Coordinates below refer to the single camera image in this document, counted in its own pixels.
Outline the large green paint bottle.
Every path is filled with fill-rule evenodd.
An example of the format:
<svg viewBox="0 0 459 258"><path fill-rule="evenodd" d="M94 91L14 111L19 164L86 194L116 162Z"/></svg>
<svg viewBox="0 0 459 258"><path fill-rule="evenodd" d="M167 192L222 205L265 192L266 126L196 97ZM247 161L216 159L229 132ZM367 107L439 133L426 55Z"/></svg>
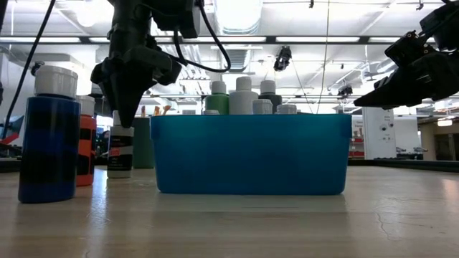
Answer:
<svg viewBox="0 0 459 258"><path fill-rule="evenodd" d="M205 110L216 110L220 115L229 115L229 95L223 81L214 81L211 84L211 94L204 99Z"/></svg>

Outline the ceiling air vent grille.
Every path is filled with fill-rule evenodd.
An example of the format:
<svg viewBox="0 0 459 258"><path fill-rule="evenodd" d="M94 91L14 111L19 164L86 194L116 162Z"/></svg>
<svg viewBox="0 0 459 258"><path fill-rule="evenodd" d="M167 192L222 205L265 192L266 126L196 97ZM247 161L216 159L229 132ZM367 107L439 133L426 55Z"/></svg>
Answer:
<svg viewBox="0 0 459 258"><path fill-rule="evenodd" d="M245 49L228 49L227 53L231 61L230 72L243 72L250 59L250 51Z"/></svg>

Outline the small red-orange paint bottle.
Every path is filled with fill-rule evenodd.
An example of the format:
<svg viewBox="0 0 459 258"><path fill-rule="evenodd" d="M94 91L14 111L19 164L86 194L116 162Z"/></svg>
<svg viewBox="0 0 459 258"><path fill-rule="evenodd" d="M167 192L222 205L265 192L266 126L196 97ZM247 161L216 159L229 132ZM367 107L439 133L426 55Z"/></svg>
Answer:
<svg viewBox="0 0 459 258"><path fill-rule="evenodd" d="M95 99L90 96L78 95L80 103L80 139L78 146L78 164L76 186L93 184L95 170L96 119Z"/></svg>

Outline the large white paint bottle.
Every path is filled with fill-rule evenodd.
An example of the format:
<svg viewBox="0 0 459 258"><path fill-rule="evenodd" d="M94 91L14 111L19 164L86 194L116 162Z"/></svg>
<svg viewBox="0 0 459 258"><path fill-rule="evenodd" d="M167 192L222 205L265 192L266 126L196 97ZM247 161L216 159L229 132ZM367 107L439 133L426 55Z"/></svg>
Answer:
<svg viewBox="0 0 459 258"><path fill-rule="evenodd" d="M230 115L252 115L252 103L258 99L258 94L252 91L250 77L238 77L236 90L229 94Z"/></svg>

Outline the small dark blue paint bottle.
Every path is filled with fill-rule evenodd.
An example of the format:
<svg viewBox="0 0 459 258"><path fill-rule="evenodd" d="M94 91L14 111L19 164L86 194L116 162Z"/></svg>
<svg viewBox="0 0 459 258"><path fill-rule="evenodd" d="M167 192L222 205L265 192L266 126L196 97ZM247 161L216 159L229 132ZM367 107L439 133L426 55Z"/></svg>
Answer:
<svg viewBox="0 0 459 258"><path fill-rule="evenodd" d="M23 204L64 201L75 195L80 134L78 75L43 65L27 99L18 199Z"/></svg>

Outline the blue plastic bin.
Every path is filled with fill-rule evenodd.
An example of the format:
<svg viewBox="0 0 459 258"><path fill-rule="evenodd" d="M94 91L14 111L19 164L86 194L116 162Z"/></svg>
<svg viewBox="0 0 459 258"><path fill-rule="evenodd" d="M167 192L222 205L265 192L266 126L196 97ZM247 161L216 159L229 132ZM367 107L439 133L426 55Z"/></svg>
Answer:
<svg viewBox="0 0 459 258"><path fill-rule="evenodd" d="M351 116L156 116L151 139L163 193L336 195L345 188Z"/></svg>

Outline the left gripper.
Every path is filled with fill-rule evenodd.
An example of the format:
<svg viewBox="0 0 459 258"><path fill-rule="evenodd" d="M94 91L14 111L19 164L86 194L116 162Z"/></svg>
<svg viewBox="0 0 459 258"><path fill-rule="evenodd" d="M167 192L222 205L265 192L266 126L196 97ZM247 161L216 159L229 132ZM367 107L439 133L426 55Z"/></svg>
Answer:
<svg viewBox="0 0 459 258"><path fill-rule="evenodd" d="M90 80L100 87L110 111L118 111L124 128L132 126L148 88L173 84L181 72L181 64L164 52L153 37L148 37L146 43L106 57L91 74Z"/></svg>

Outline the white background pillar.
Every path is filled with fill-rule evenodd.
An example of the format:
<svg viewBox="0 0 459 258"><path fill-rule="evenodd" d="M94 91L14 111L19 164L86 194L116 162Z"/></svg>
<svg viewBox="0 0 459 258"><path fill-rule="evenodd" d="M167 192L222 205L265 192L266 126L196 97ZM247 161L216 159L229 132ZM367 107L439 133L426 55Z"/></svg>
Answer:
<svg viewBox="0 0 459 258"><path fill-rule="evenodd" d="M364 155L366 160L396 158L393 110L363 107Z"/></svg>

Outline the red background shelf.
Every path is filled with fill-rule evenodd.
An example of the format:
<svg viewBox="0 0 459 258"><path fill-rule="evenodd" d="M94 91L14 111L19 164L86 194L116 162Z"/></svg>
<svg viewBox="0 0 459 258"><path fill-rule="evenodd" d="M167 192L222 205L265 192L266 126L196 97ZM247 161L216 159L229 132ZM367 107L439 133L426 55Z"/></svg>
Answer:
<svg viewBox="0 0 459 258"><path fill-rule="evenodd" d="M362 137L352 138L349 145L349 159L364 159L364 139Z"/></svg>

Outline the horizontal overhead rig beam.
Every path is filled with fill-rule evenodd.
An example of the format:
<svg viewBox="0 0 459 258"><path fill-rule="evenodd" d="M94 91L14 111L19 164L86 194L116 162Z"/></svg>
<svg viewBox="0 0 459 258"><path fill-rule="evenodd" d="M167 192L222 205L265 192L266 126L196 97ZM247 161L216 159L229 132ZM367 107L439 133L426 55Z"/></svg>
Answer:
<svg viewBox="0 0 459 258"><path fill-rule="evenodd" d="M314 36L219 36L218 40L223 44L338 44L338 45L370 45L383 44L388 45L395 43L399 37L384 36L331 36L331 37L314 37ZM159 44L173 44L173 36L156 36L155 40ZM35 37L26 36L3 36L0 37L0 44L32 44ZM42 37L40 44L109 44L106 37ZM181 44L214 44L212 37L197 37L194 39L183 39L179 36Z"/></svg>

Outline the dark green cup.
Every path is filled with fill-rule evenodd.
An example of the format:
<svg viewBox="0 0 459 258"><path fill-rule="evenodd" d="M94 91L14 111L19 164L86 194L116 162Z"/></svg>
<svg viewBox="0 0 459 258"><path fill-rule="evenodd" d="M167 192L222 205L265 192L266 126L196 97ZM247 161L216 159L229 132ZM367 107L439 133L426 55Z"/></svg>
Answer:
<svg viewBox="0 0 459 258"><path fill-rule="evenodd" d="M150 136L150 119L134 118L133 167L154 168L153 142Z"/></svg>

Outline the large dark grey paint bottle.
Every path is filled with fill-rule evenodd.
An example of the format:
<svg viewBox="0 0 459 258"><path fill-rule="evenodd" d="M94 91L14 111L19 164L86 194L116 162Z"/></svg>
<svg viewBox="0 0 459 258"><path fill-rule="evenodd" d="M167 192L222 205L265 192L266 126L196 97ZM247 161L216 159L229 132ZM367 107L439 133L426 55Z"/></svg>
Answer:
<svg viewBox="0 0 459 258"><path fill-rule="evenodd" d="M276 94L276 84L273 80L263 80L260 83L259 98L271 101L273 113L276 113L277 107L283 103L282 96Z"/></svg>

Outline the background computer monitor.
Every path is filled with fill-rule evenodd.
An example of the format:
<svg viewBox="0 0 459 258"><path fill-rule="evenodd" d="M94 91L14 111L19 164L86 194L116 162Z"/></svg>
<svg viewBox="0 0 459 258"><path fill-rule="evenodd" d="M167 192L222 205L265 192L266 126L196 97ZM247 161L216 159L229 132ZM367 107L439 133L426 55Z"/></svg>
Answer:
<svg viewBox="0 0 459 258"><path fill-rule="evenodd" d="M9 122L5 125L0 123L0 143L10 144L19 138L24 116L11 117Z"/></svg>

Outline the small white paint bottle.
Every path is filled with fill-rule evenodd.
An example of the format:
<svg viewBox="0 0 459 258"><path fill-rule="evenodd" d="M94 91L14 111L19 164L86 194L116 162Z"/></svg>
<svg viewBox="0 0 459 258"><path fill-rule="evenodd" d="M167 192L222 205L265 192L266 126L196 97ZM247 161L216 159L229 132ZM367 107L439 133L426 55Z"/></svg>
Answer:
<svg viewBox="0 0 459 258"><path fill-rule="evenodd" d="M134 128L121 125L117 110L113 111L113 125L108 141L108 178L130 178L133 167Z"/></svg>

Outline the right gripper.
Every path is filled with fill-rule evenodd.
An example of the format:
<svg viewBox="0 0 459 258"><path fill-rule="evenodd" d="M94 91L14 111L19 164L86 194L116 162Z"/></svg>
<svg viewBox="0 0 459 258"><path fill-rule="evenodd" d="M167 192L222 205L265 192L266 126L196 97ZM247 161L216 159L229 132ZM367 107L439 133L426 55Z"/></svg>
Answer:
<svg viewBox="0 0 459 258"><path fill-rule="evenodd" d="M396 71L374 83L374 90L354 101L357 107L385 110L441 100L459 92L459 49L436 50L414 31L406 33L385 50Z"/></svg>

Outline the black aluminium table frame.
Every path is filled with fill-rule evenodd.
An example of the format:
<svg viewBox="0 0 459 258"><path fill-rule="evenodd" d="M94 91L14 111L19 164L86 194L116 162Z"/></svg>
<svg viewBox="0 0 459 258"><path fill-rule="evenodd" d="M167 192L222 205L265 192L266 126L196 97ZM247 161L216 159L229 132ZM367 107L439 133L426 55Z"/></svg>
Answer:
<svg viewBox="0 0 459 258"><path fill-rule="evenodd" d="M0 173L11 173L19 170L21 161L13 158L0 160ZM420 161L401 159L349 160L349 166L378 166L387 168L406 168L422 171L440 171L459 173L459 161Z"/></svg>

